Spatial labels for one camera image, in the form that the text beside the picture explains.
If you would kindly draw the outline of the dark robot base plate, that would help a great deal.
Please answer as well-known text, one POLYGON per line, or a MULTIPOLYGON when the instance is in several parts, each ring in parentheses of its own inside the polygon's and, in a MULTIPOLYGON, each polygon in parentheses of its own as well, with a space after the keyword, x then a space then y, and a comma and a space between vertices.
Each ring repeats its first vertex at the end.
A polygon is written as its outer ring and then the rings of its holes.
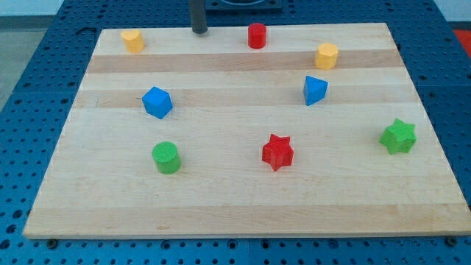
POLYGON ((283 0, 205 0, 209 11, 282 10, 283 0))

